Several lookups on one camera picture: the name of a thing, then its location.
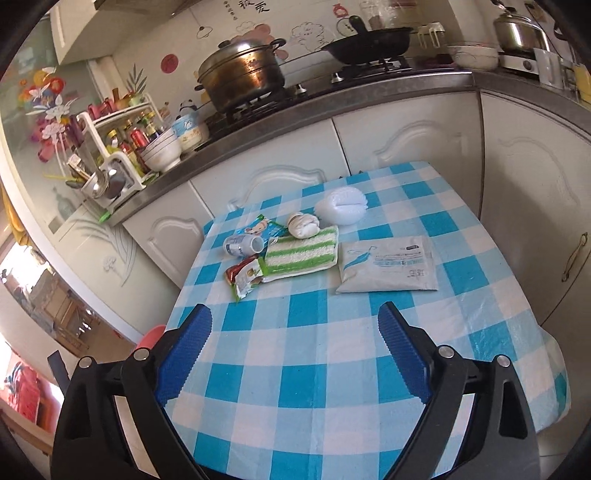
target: red circle sticker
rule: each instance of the red circle sticker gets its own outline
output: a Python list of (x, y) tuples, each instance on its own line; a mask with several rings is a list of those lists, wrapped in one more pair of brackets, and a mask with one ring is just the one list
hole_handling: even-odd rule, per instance
[(160, 69), (164, 73), (172, 73), (177, 69), (177, 67), (178, 67), (178, 57), (173, 53), (171, 53), (170, 55), (166, 55), (162, 59), (162, 62), (160, 62)]

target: spice rack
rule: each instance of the spice rack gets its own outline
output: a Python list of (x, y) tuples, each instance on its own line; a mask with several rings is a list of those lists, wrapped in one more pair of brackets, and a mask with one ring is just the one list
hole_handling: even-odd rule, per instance
[(150, 172), (144, 176), (140, 176), (137, 173), (131, 160), (129, 159), (129, 157), (125, 153), (123, 153), (122, 151), (117, 151), (117, 152), (114, 152), (113, 154), (110, 154), (108, 152), (108, 150), (106, 149), (105, 144), (103, 143), (103, 139), (102, 139), (102, 137), (109, 130), (116, 128), (118, 125), (124, 123), (127, 119), (137, 116), (140, 112), (142, 112), (146, 109), (154, 111), (154, 113), (158, 116), (158, 118), (160, 118), (160, 120), (162, 120), (162, 118), (160, 117), (160, 113), (158, 112), (158, 108), (156, 108), (156, 105), (155, 105), (154, 101), (152, 100), (152, 97), (148, 94), (145, 94), (144, 99), (146, 101), (143, 103), (140, 103), (139, 105), (130, 106), (130, 107), (127, 107), (123, 110), (119, 110), (117, 112), (110, 113), (109, 115), (102, 116), (97, 120), (93, 120), (87, 112), (79, 113), (76, 116), (77, 120), (82, 125), (84, 125), (84, 128), (82, 129), (82, 133), (85, 136), (85, 140), (87, 138), (90, 139), (91, 142), (96, 147), (96, 149), (98, 150), (99, 154), (105, 159), (103, 164), (101, 165), (100, 169), (101, 170), (108, 170), (108, 166), (110, 165), (110, 163), (112, 161), (118, 161), (120, 164), (124, 165), (125, 171), (126, 171), (128, 177), (130, 178), (130, 180), (132, 181), (132, 184), (130, 184), (129, 186), (126, 186), (121, 191), (121, 194), (117, 198), (112, 199), (112, 200), (107, 199), (105, 197), (100, 197), (100, 198), (95, 199), (89, 195), (89, 192), (91, 190), (90, 184), (93, 181), (93, 178), (95, 177), (94, 175), (87, 182), (87, 184), (82, 188), (83, 193), (85, 193), (87, 196), (90, 196), (96, 203), (98, 203), (101, 207), (105, 208), (109, 213), (113, 213), (119, 205), (121, 205), (123, 202), (125, 202), (129, 197), (134, 195), (136, 192), (143, 190), (146, 187), (146, 185), (144, 185), (144, 182), (146, 182), (146, 180), (148, 180), (150, 177), (152, 177), (154, 175), (154, 173)]

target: green striped sponge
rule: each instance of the green striped sponge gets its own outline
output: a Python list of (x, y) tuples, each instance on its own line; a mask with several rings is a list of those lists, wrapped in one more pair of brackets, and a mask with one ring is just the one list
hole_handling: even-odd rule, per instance
[(330, 226), (302, 240), (283, 236), (267, 248), (263, 282), (326, 270), (337, 263), (339, 228)]

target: table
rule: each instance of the table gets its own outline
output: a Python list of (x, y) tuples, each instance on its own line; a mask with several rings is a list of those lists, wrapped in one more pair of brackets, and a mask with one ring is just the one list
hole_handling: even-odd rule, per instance
[[(285, 224), (312, 212), (329, 190), (353, 185), (368, 212), (340, 241), (428, 235), (437, 291), (336, 294), (339, 271), (264, 284), (235, 303), (223, 279), (237, 263), (223, 240), (263, 213)], [(216, 218), (168, 328), (198, 303), (213, 329), (180, 396), (165, 409), (198, 463), (245, 480), (383, 478), (423, 410), (411, 396), (376, 321), (385, 301), (433, 341), (465, 358), (503, 353), (517, 370), (541, 430), (570, 405), (564, 361), (536, 323), (494, 241), (462, 199), (425, 162), (361, 173), (265, 200)], [(460, 446), (465, 396), (437, 473)]]

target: red can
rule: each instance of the red can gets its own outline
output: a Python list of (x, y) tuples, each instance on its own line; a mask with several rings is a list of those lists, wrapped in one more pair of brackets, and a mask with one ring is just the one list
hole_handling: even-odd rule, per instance
[(150, 144), (148, 137), (146, 134), (142, 132), (139, 128), (133, 127), (129, 132), (129, 136), (133, 141), (135, 148), (145, 148)]

